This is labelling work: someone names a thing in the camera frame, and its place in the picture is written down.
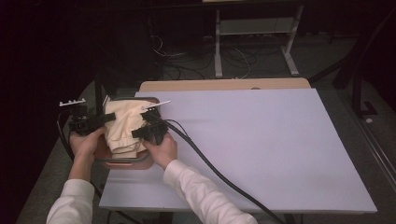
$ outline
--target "white table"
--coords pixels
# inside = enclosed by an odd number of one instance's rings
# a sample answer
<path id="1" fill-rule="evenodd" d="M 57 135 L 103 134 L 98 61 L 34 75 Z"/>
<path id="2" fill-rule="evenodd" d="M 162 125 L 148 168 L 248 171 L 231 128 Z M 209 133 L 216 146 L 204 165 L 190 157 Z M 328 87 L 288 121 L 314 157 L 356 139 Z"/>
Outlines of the white table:
<path id="1" fill-rule="evenodd" d="M 373 213 L 370 195 L 313 89 L 139 92 L 172 103 L 210 161 L 277 213 Z M 175 133 L 178 157 L 211 178 L 239 208 L 260 209 L 221 182 Z M 190 210 L 163 183 L 163 170 L 112 170 L 99 204 L 112 210 Z"/>

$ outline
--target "white sleeve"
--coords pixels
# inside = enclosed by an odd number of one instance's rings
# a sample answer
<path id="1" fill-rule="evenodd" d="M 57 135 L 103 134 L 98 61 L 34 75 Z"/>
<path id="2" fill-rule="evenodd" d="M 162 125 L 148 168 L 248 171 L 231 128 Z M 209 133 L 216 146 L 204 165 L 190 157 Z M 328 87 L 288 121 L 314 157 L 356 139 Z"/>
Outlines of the white sleeve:
<path id="1" fill-rule="evenodd" d="M 49 210 L 47 223 L 92 223 L 93 194 L 93 185 L 88 181 L 67 180 L 61 197 Z"/>
<path id="2" fill-rule="evenodd" d="M 215 183 L 181 161 L 168 164 L 163 180 L 205 224 L 257 223 L 253 216 L 243 213 L 231 203 Z"/>

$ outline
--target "person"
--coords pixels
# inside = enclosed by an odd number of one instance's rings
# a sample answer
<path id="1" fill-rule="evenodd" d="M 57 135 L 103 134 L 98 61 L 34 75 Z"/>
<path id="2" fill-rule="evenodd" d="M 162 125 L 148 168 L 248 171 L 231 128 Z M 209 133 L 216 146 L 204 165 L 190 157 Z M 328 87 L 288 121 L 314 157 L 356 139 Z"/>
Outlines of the person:
<path id="1" fill-rule="evenodd" d="M 104 127 L 87 136 L 70 136 L 75 159 L 61 197 L 49 210 L 47 223 L 92 222 L 94 189 L 89 182 L 91 166 L 98 138 L 105 132 Z M 177 142 L 170 133 L 164 135 L 159 146 L 148 141 L 144 141 L 143 145 L 164 169 L 163 181 L 177 192 L 203 223 L 257 223 L 251 214 L 243 213 L 230 202 L 210 179 L 177 159 Z"/>

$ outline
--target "floor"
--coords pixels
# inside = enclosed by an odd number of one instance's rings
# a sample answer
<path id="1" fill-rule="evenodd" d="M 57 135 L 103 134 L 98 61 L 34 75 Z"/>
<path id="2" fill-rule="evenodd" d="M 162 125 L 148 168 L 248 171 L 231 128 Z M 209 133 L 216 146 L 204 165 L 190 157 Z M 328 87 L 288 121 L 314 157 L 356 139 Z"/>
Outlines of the floor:
<path id="1" fill-rule="evenodd" d="M 297 36 L 291 55 L 301 77 L 310 78 L 332 63 L 342 59 L 352 48 L 355 39 L 336 39 L 331 44 L 328 35 Z M 280 47 L 287 41 L 286 36 L 247 35 L 223 38 L 221 54 L 223 55 L 223 78 L 272 78 L 290 77 Z M 205 38 L 193 47 L 195 50 L 181 47 L 160 49 L 168 57 L 163 64 L 163 79 L 202 79 L 214 78 L 213 39 Z M 396 114 L 378 96 L 375 89 L 363 83 L 363 99 L 370 101 L 378 115 L 356 119 L 350 113 L 350 87 L 336 90 L 332 80 L 337 71 L 312 84 L 325 105 L 346 151 L 352 159 L 361 179 L 377 206 L 378 212 L 364 215 L 322 215 L 309 214 L 301 217 L 295 215 L 297 223 L 360 223 L 391 224 L 396 223 L 396 192 L 384 175 L 381 166 L 365 140 L 361 125 L 370 130 L 377 143 L 384 149 L 393 164 L 396 164 Z M 94 102 L 93 85 L 87 86 L 81 93 L 89 102 Z M 67 178 L 71 161 L 67 158 L 61 142 L 55 144 L 49 159 L 37 180 L 31 195 L 25 204 L 17 223 L 44 223 L 51 205 L 59 197 L 63 183 Z M 102 189 L 106 183 L 108 170 L 95 164 L 92 169 L 92 182 Z M 133 223 L 118 214 L 111 214 L 98 207 L 99 199 L 93 201 L 92 223 Z M 158 213 L 128 212 L 128 215 L 144 221 L 155 223 Z"/>

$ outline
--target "dark background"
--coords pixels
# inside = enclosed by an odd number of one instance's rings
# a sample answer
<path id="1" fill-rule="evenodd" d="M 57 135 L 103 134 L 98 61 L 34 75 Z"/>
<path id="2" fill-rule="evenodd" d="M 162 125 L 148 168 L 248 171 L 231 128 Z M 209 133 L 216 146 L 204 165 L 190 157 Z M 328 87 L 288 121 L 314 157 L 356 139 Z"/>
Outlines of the dark background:
<path id="1" fill-rule="evenodd" d="M 128 7 L 139 4 L 126 2 Z M 203 35 L 214 34 L 213 10 L 172 13 L 106 10 L 123 4 L 125 1 L 2 1 L 2 223 L 14 223 L 18 218 L 58 138 L 55 122 L 61 111 L 60 101 L 77 99 L 95 76 L 109 93 L 115 93 L 119 87 L 138 88 L 141 81 L 161 78 L 161 61 L 152 51 L 150 35 L 163 36 L 168 43 L 188 44 L 199 41 Z M 89 8 L 104 10 L 85 10 Z M 378 1 L 376 4 L 345 1 L 341 5 L 306 7 L 299 34 L 359 34 L 383 15 L 383 11 L 378 14 L 375 8 L 384 9 L 384 5 Z M 257 10 L 250 16 L 262 13 Z M 289 11 L 290 8 L 281 7 L 276 14 Z M 236 15 L 235 12 L 226 12 L 225 16 Z M 396 64 L 392 58 L 386 59 L 388 64 Z M 375 67 L 368 63 L 366 66 L 365 76 L 381 82 L 370 75 Z M 391 69 L 383 70 L 396 86 Z M 377 84 L 379 89 L 384 83 L 387 82 Z M 394 88 L 383 94 L 384 98 L 394 99 Z"/>

